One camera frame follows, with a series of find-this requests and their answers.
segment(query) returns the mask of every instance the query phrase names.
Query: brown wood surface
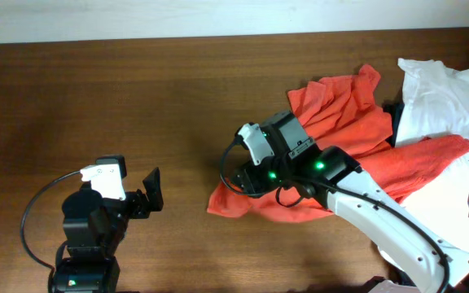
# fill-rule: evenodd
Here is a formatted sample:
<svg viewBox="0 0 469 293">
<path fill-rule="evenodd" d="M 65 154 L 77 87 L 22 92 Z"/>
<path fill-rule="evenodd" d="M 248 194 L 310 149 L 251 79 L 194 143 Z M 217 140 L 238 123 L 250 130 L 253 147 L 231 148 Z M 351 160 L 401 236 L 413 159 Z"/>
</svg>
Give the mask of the brown wood surface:
<svg viewBox="0 0 469 293">
<path fill-rule="evenodd" d="M 0 292 L 45 291 L 48 271 L 18 234 L 33 193 L 109 153 L 125 155 L 127 190 L 160 167 L 165 200 L 130 222 L 116 254 L 121 291 L 304 290 L 385 275 L 370 240 L 335 216 L 293 225 L 205 209 L 240 125 L 286 109 L 288 90 L 364 63 L 383 77 L 377 103 L 399 98 L 399 57 L 467 68 L 469 28 L 0 45 Z M 79 184 L 45 194 L 28 220 L 29 245 L 48 262 Z"/>
</svg>

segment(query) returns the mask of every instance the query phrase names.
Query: wire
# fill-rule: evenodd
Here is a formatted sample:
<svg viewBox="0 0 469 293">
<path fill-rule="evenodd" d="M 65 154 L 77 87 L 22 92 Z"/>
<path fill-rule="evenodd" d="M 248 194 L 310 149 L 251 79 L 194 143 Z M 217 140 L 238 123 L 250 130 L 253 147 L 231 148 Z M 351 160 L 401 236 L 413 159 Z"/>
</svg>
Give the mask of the wire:
<svg viewBox="0 0 469 293">
<path fill-rule="evenodd" d="M 280 186 L 278 188 L 278 190 L 276 190 L 276 202 L 281 205 L 282 207 L 285 207 L 285 208 L 292 208 L 294 206 L 296 206 L 298 203 L 300 203 L 302 200 L 303 200 L 303 196 L 300 195 L 300 197 L 294 202 L 294 203 L 290 203 L 290 204 L 283 204 L 281 201 L 280 201 L 280 193 L 282 192 L 282 187 Z"/>
<path fill-rule="evenodd" d="M 63 261 L 64 248 L 68 245 L 68 240 L 63 242 L 59 248 L 57 248 L 57 253 L 55 253 L 55 267 L 59 267 L 61 261 Z"/>
<path fill-rule="evenodd" d="M 328 190 L 331 190 L 331 191 L 338 191 L 342 194 L 345 194 L 345 195 L 349 195 L 349 196 L 352 196 L 352 197 L 355 197 L 355 198 L 358 198 L 358 199 L 361 199 L 361 200 L 364 200 L 366 202 L 369 202 L 369 203 L 372 203 L 374 204 L 375 206 L 377 207 L 380 207 L 384 210 L 386 210 L 387 212 L 390 212 L 391 214 L 393 214 L 394 216 L 396 216 L 399 220 L 403 221 L 405 224 L 407 224 L 410 228 L 412 228 L 413 230 L 415 230 L 419 235 L 421 235 L 421 237 L 423 237 L 423 239 L 425 239 L 429 244 L 430 246 L 432 246 L 432 248 L 435 250 L 435 252 L 437 252 L 437 255 L 440 257 L 440 264 L 443 266 L 443 269 L 445 270 L 445 273 L 444 273 L 444 276 L 443 276 L 443 281 L 439 287 L 439 290 L 437 291 L 437 293 L 444 293 L 446 291 L 446 287 L 448 286 L 448 282 L 449 282 L 449 263 L 448 263 L 448 257 L 447 255 L 441 250 L 441 247 L 439 247 L 439 245 L 430 237 L 428 236 L 428 234 L 426 234 L 426 232 L 424 232 L 421 228 L 419 228 L 416 224 L 414 224 L 412 221 L 410 221 L 409 219 L 407 219 L 405 216 L 403 216 L 402 214 L 400 214 L 398 211 L 396 211 L 395 209 L 393 208 L 390 208 L 388 205 L 382 203 L 381 201 L 378 201 L 378 200 L 375 200 L 375 199 L 370 199 L 368 198 L 367 196 L 365 195 L 360 195 L 360 194 L 357 194 L 355 192 L 352 192 L 350 190 L 345 190 L 343 188 L 340 188 L 338 186 L 333 186 L 333 185 L 329 185 L 323 181 L 319 181 L 319 180 L 313 180 L 313 179 L 309 179 L 309 178 L 304 178 L 304 177 L 295 177 L 296 180 L 298 181 L 306 181 L 306 182 L 309 182 L 309 183 L 312 183 L 312 184 L 315 184 L 315 185 L 319 185 L 319 186 L 322 186 L 322 187 L 325 187 L 327 188 Z"/>
<path fill-rule="evenodd" d="M 236 136 L 236 138 L 234 138 L 233 142 L 226 148 L 226 150 L 224 151 L 224 153 L 222 154 L 221 158 L 220 158 L 220 180 L 224 183 L 224 185 L 229 189 L 231 190 L 232 192 L 236 193 L 237 195 L 247 195 L 247 196 L 251 196 L 251 197 L 260 197 L 262 195 L 266 195 L 268 194 L 269 192 L 272 192 L 273 190 L 269 190 L 269 191 L 266 191 L 266 192 L 260 192 L 260 193 L 253 193 L 253 194 L 248 194 L 248 193 L 244 193 L 244 192 L 240 192 L 238 190 L 236 190 L 227 180 L 226 180 L 226 177 L 224 176 L 224 164 L 226 163 L 226 158 L 227 158 L 227 155 L 229 155 L 229 152 L 230 150 L 239 145 L 240 144 L 240 141 L 241 141 L 242 137 L 241 136 Z"/>
<path fill-rule="evenodd" d="M 71 177 L 71 176 L 74 176 L 74 175 L 77 175 L 78 173 L 80 173 L 80 171 L 74 171 L 74 172 L 71 172 L 71 173 L 68 173 L 66 175 L 63 175 L 57 179 L 55 179 L 54 181 L 48 183 L 47 185 L 45 185 L 43 188 L 41 188 L 33 197 L 32 199 L 30 199 L 30 202 L 28 203 L 28 205 L 26 206 L 26 209 L 24 210 L 24 213 L 23 213 L 23 216 L 21 217 L 21 227 L 20 227 L 20 237 L 21 237 L 21 244 L 23 244 L 23 248 L 24 250 L 26 251 L 26 253 L 28 254 L 28 256 L 30 256 L 33 260 L 35 260 L 38 264 L 50 269 L 50 275 L 48 275 L 48 292 L 52 292 L 52 288 L 51 288 L 51 285 L 52 285 L 52 282 L 53 282 L 53 279 L 54 279 L 54 272 L 55 272 L 55 267 L 53 265 L 50 265 L 48 263 L 46 263 L 45 261 L 39 259 L 37 256 L 35 256 L 33 254 L 33 252 L 30 250 L 30 247 L 28 247 L 28 244 L 26 243 L 26 239 L 24 237 L 24 224 L 26 223 L 26 218 L 28 216 L 28 214 L 30 213 L 30 209 L 32 209 L 32 206 L 33 204 L 37 201 L 37 199 L 39 199 L 39 197 L 45 193 L 45 191 L 49 190 L 52 186 L 54 186 L 55 184 L 61 182 L 62 180 L 68 178 L 68 177 Z"/>
</svg>

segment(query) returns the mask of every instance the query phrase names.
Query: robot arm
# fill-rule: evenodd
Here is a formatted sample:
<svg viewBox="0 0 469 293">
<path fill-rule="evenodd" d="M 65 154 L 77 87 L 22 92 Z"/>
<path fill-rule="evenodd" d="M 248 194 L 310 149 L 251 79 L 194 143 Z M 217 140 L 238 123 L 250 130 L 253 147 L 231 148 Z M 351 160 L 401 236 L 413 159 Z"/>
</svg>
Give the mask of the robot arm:
<svg viewBox="0 0 469 293">
<path fill-rule="evenodd" d="M 82 174 L 81 188 L 63 203 L 63 229 L 67 241 L 61 245 L 55 267 L 39 260 L 24 238 L 28 211 L 39 195 L 60 180 Z M 130 219 L 147 219 L 162 210 L 160 171 L 155 168 L 143 181 L 146 194 L 125 192 L 125 159 L 112 155 L 97 159 L 94 165 L 61 177 L 45 186 L 30 201 L 21 221 L 21 240 L 27 253 L 39 264 L 51 269 L 48 291 L 51 293 L 115 293 L 120 268 L 115 252 L 123 240 Z M 70 257 L 63 258 L 64 248 Z"/>
<path fill-rule="evenodd" d="M 366 234 L 421 292 L 469 291 L 469 253 L 422 225 L 344 151 L 335 146 L 320 151 L 289 111 L 245 125 L 234 142 L 252 157 L 230 177 L 243 193 L 260 197 L 295 187 Z"/>
</svg>

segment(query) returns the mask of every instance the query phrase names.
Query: red cloth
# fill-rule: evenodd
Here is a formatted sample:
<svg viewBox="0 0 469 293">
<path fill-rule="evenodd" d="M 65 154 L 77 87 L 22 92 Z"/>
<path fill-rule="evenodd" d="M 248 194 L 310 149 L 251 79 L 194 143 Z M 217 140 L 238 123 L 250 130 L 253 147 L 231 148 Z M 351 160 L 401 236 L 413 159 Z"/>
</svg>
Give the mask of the red cloth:
<svg viewBox="0 0 469 293">
<path fill-rule="evenodd" d="M 364 65 L 357 76 L 325 77 L 306 88 L 288 93 L 291 108 L 307 134 L 320 149 L 338 146 L 353 158 L 391 197 L 401 202 L 437 177 L 453 160 L 469 151 L 468 140 L 449 135 L 426 139 L 410 146 L 391 148 L 391 117 L 375 105 L 374 89 L 380 75 Z M 304 199 L 293 208 L 276 202 L 276 192 L 259 199 L 236 195 L 220 183 L 209 199 L 208 212 L 239 217 L 252 211 L 272 221 L 311 221 L 332 212 L 314 199 Z M 296 201 L 296 189 L 283 190 L 280 199 Z"/>
</svg>

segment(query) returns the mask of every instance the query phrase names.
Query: clothing pile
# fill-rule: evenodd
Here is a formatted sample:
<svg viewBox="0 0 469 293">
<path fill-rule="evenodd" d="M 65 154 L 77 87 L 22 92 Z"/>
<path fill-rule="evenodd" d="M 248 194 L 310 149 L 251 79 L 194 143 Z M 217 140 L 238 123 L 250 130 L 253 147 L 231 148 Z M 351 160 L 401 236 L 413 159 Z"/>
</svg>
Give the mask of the clothing pile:
<svg viewBox="0 0 469 293">
<path fill-rule="evenodd" d="M 338 146 L 349 153 L 423 224 L 469 251 L 469 70 L 404 59 L 399 66 L 405 71 L 404 104 L 377 106 L 373 93 L 380 75 L 364 65 L 356 76 L 324 77 L 290 91 L 291 109 L 320 149 Z M 285 208 L 275 195 L 253 199 L 220 183 L 208 212 L 255 212 L 284 222 L 332 214 L 314 199 Z M 280 197 L 288 204 L 299 195 L 291 188 Z"/>
</svg>

